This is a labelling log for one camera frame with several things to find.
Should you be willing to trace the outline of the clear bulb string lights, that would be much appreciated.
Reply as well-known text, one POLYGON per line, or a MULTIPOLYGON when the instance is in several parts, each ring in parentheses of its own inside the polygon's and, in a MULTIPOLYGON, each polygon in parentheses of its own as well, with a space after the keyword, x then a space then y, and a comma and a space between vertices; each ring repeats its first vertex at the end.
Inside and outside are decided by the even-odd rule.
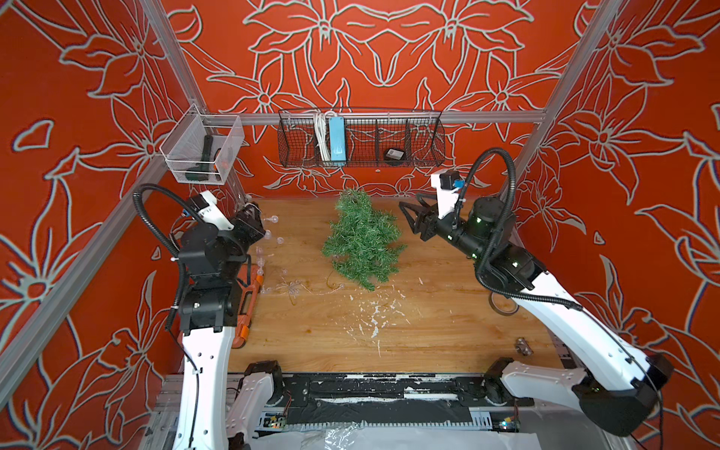
POLYGON ((265 237, 254 251, 264 271, 265 294, 285 297, 296 306, 346 289, 322 253, 334 217, 331 200, 264 199, 260 207, 265 237))

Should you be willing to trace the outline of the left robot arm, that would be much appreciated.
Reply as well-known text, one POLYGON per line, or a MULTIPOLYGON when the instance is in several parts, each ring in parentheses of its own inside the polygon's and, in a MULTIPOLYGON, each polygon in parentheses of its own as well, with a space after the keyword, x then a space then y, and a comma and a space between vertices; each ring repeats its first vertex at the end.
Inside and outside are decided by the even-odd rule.
POLYGON ((206 190, 187 200, 157 184, 136 187, 132 200, 140 220, 178 267, 178 286, 167 331, 184 356, 175 449, 249 449, 264 407, 283 396, 276 360, 250 364, 234 402, 228 403, 228 368, 234 342, 251 322, 242 309, 258 294, 262 277, 249 249, 266 234, 256 202, 240 199, 230 216, 206 190), (148 191, 177 203, 194 220, 179 239, 163 232, 144 204, 148 191))

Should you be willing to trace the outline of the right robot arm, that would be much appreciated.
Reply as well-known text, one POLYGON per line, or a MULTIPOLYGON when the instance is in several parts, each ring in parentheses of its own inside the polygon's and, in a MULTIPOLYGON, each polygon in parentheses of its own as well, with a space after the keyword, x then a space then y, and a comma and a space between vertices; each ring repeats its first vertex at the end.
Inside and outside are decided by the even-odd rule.
POLYGON ((466 176, 440 170, 431 176, 435 204, 429 195, 399 208, 413 234, 424 241, 444 240, 474 263, 476 280, 530 312, 577 356, 579 369, 550 369, 498 358, 483 376, 486 400, 504 406, 515 399, 533 399, 583 413, 602 431, 631 435, 653 411, 662 411, 661 390, 673 365, 660 354, 646 354, 619 337, 585 309, 547 266, 524 247, 511 243, 516 215, 516 166, 501 148, 483 152, 466 176), (504 196, 480 197, 468 217, 461 215, 470 183, 482 162, 500 157, 506 166, 504 196))

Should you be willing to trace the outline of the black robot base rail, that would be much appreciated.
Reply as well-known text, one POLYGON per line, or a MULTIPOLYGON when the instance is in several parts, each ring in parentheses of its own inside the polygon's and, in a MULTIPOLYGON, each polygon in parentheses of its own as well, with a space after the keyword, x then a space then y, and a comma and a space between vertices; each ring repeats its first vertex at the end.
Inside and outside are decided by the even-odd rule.
POLYGON ((522 429, 570 409, 537 399, 493 404, 479 373, 296 372, 283 376, 279 399, 262 407, 258 431, 420 427, 504 431, 506 418, 522 429))

